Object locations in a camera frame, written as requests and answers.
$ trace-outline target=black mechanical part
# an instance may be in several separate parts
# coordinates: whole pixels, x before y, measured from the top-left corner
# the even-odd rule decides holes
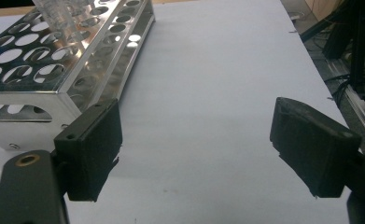
[[[333,25],[323,50],[328,59],[340,58],[352,39],[352,59],[348,84],[365,100],[363,70],[365,63],[365,0],[345,0],[327,18],[301,34],[303,42]]]
[[[309,105],[277,98],[270,140],[314,196],[340,197],[357,134]]]
[[[365,155],[357,134],[309,105],[279,97],[270,140],[313,195],[340,197],[348,186],[349,221],[365,224]]]
[[[69,200],[96,201],[118,163],[122,143],[117,101],[89,108],[54,139],[58,163],[66,163]]]
[[[0,224],[67,224],[63,195],[96,201],[122,143],[118,100],[86,110],[55,139],[9,160],[0,181]]]
[[[9,160],[0,181],[0,224],[68,223],[50,153],[35,150]]]

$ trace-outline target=metal frame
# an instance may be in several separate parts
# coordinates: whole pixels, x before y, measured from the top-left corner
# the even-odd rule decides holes
[[[328,65],[330,66],[331,73],[335,77],[349,74],[348,68],[341,60],[329,60]],[[351,86],[345,89],[345,95],[365,128],[365,100],[361,100]]]
[[[150,0],[95,0],[72,14],[76,30],[50,30],[34,9],[0,34],[0,147],[53,150],[90,105],[120,98],[155,21]]]

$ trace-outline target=black cable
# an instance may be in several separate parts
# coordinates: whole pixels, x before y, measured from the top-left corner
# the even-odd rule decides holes
[[[340,80],[340,79],[349,79],[349,78],[350,78],[349,74],[340,75],[340,76],[337,76],[337,77],[331,77],[331,78],[325,79],[324,82],[329,82],[329,81],[333,81],[333,80]]]

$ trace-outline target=white tabletop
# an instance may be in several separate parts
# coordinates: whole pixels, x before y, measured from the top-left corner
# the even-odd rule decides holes
[[[348,222],[269,141],[275,98],[345,124],[279,0],[155,5],[120,102],[120,162],[73,224]],[[0,173],[12,155],[0,149]]]

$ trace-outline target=metal test tube rack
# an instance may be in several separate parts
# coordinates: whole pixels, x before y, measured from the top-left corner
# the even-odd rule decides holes
[[[90,105],[119,98],[155,21],[150,0],[95,0],[50,30],[34,9],[0,34],[0,147],[53,150]]]

